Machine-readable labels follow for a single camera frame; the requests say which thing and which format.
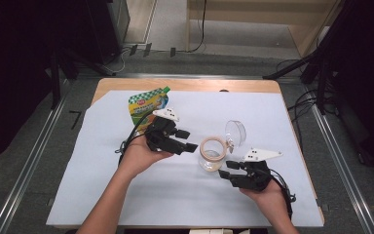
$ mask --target gray carpet floor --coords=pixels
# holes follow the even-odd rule
[[[178,53],[170,58],[168,53],[152,52],[144,57],[142,51],[134,56],[125,54],[124,70],[117,74],[120,77],[132,77],[140,74],[171,74],[182,78],[187,75],[229,75],[236,78],[260,79],[259,76],[276,71],[282,61],[274,58],[246,58],[230,56],[192,55]],[[107,65],[110,69],[123,67],[121,58],[116,58]],[[55,128],[45,147],[37,168],[31,178],[25,194],[19,204],[7,233],[65,233],[66,230],[45,225],[51,206],[50,199],[55,198],[63,172],[71,157],[76,137],[82,126],[83,116],[77,126],[71,129],[76,119],[73,111],[82,111],[91,105],[98,74],[85,67],[73,82],[66,96],[65,105],[56,122]],[[304,92],[297,77],[299,70],[279,79],[280,88],[287,106],[294,104]],[[16,183],[19,173],[26,161],[34,142],[39,135],[50,113],[51,95],[47,96],[36,108],[33,115],[21,128],[9,148],[0,155],[0,211],[5,199]],[[374,167],[363,166],[357,160],[343,123],[333,115],[326,115],[331,124],[346,160],[356,178],[364,198],[374,215]],[[323,139],[317,120],[309,111],[300,118],[303,136],[304,157],[311,175],[318,199],[325,207],[323,211],[325,224],[323,228],[299,228],[302,233],[363,233],[347,190],[338,174],[329,150]]]

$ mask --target jar lid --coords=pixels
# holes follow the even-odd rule
[[[246,134],[242,122],[238,120],[230,120],[226,124],[226,143],[230,153],[233,149],[238,148],[245,142]]]

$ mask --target white plastic part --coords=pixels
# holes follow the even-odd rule
[[[160,116],[162,118],[170,119],[170,120],[177,121],[177,122],[180,120],[180,118],[178,118],[177,114],[172,108],[154,110],[153,114],[156,116]]]
[[[261,162],[264,160],[282,156],[283,153],[265,149],[251,148],[243,157],[245,162]]]

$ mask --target table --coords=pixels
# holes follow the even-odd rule
[[[334,18],[339,3],[340,0],[207,0],[206,20],[289,25],[297,50],[304,57]],[[190,49],[190,20],[202,20],[203,8],[204,0],[187,0],[187,51]]]
[[[299,199],[293,204],[294,224],[323,226],[315,190],[276,81],[160,78],[105,78],[99,82],[93,105],[86,113],[73,155],[59,186],[48,225],[70,228],[83,222],[116,170],[118,155],[113,153],[114,150],[131,131],[130,115],[123,115],[123,112],[128,112],[128,98],[140,91],[165,86],[171,87],[168,107],[175,107],[180,116],[177,128],[191,133],[189,142],[200,143],[199,140],[209,134],[223,135],[226,119],[241,119],[248,131],[248,140],[228,156],[229,160],[241,160],[254,142],[258,142],[257,146],[261,148],[280,148],[284,156],[269,161],[268,165],[281,173],[291,192],[296,193]],[[218,92],[220,90],[228,90],[229,93]],[[197,114],[199,101],[213,103],[214,97],[222,104],[206,105],[206,109],[200,110],[202,115]],[[237,99],[251,100],[254,109],[250,108],[245,113],[250,113],[251,119],[258,118],[256,123],[249,124],[243,116],[247,106],[239,104]],[[231,106],[233,111],[226,111],[224,116],[218,114],[220,109],[225,111],[225,104],[231,100],[235,102]],[[261,111],[264,105],[271,108]],[[258,110],[257,116],[253,116],[254,110]],[[217,117],[204,117],[210,114]],[[274,128],[279,134],[264,128]],[[247,228],[270,225],[255,204],[233,188],[229,181],[219,178],[218,173],[201,169],[199,156],[198,151],[183,153],[160,161],[138,175],[129,188],[119,224],[150,228]]]

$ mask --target checkered pattern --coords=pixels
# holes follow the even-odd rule
[[[153,96],[158,95],[162,92],[163,92],[163,89],[157,89],[157,90],[153,90],[153,91],[150,91],[150,92],[145,92],[145,93],[142,93],[142,94],[139,94],[139,95],[132,96],[129,99],[129,104],[134,104],[140,99],[146,99],[146,100],[150,99]]]

